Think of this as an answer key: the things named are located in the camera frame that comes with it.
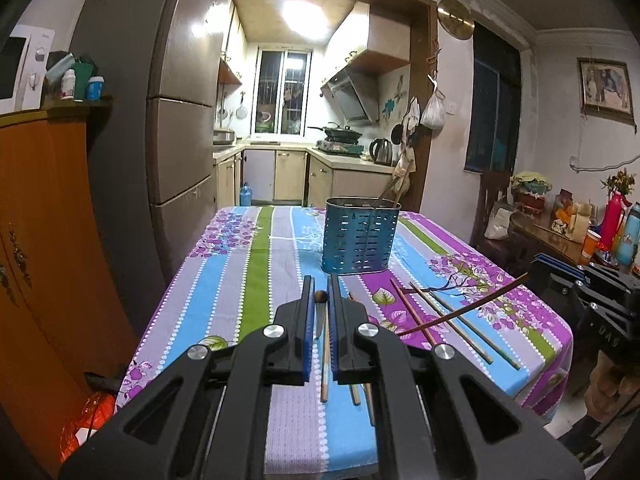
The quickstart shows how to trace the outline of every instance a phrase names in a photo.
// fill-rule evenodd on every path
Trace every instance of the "kitchen window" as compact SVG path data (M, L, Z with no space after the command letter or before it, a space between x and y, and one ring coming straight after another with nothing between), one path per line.
M521 98L519 51L476 23L474 97L465 170L513 171Z
M311 52L258 50L252 132L302 136Z

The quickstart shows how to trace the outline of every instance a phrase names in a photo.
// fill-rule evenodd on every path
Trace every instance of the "orange bag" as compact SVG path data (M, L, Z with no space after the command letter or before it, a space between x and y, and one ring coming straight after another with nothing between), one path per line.
M60 436L60 462L64 462L89 436L113 416L116 399L111 394L96 393L87 399L80 415L70 421Z

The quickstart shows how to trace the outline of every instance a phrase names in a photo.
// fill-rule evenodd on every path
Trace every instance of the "electric kettle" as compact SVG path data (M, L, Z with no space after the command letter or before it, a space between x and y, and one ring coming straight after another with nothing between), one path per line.
M369 145L369 155L376 164L391 166L393 151L391 141L387 139L376 139Z

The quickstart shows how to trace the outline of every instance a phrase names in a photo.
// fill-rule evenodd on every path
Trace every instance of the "blue water bottle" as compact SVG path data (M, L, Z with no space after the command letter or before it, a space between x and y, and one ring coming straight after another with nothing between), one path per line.
M622 265L631 265L640 237L640 203L636 202L626 218L625 231L620 238L616 259Z
M247 182L242 184L242 187L240 188L240 205L241 206L251 205L251 195L253 192L254 190L251 189L251 186L249 186Z

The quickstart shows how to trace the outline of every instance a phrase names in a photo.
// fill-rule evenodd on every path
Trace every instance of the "perforated metal container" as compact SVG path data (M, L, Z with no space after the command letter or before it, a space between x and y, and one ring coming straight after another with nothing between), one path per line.
M389 264L400 205L375 198L326 201L322 270L329 274L380 272Z

